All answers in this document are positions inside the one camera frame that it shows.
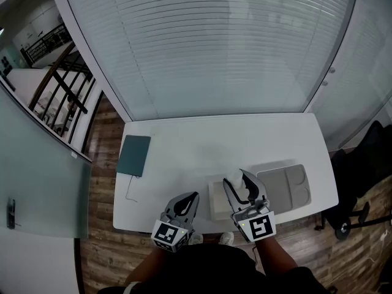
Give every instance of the dark green notebook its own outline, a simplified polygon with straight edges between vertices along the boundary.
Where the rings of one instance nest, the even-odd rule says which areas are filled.
[[[117,172],[142,176],[150,140],[149,136],[125,136],[118,159]]]

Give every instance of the black office chair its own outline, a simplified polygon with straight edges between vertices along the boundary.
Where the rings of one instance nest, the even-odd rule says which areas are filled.
[[[346,239],[351,228],[382,222],[365,222],[370,210],[368,202],[362,210],[353,209],[357,198],[392,174],[392,126],[384,128],[374,121],[361,143],[350,153],[339,150],[331,158],[331,164],[339,203],[322,211],[322,224],[315,230],[323,230],[327,219],[335,229],[336,238]],[[358,216],[358,224],[351,224],[350,217],[353,216]]]

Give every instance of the chair wheel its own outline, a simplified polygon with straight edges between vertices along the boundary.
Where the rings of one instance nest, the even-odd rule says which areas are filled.
[[[349,237],[350,231],[351,229],[345,229],[344,227],[346,225],[350,225],[351,221],[350,218],[347,218],[345,222],[343,222],[342,227],[341,228],[337,228],[335,230],[335,236],[339,241],[344,241],[345,239],[347,239]]]

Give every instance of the black shirt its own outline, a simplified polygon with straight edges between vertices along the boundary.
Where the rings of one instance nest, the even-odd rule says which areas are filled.
[[[99,294],[120,294],[125,287],[109,287]],[[131,293],[329,293],[312,272],[298,267],[278,277],[266,277],[241,249],[218,244],[183,246],[163,272],[139,284]]]

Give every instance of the person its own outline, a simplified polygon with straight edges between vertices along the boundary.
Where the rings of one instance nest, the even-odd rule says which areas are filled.
[[[231,247],[234,234],[224,233],[219,244],[203,244],[192,235],[189,244],[173,254],[155,248],[137,266],[123,287],[98,294],[128,293],[329,293],[312,272],[298,267],[273,236],[255,243],[265,275],[241,249]]]

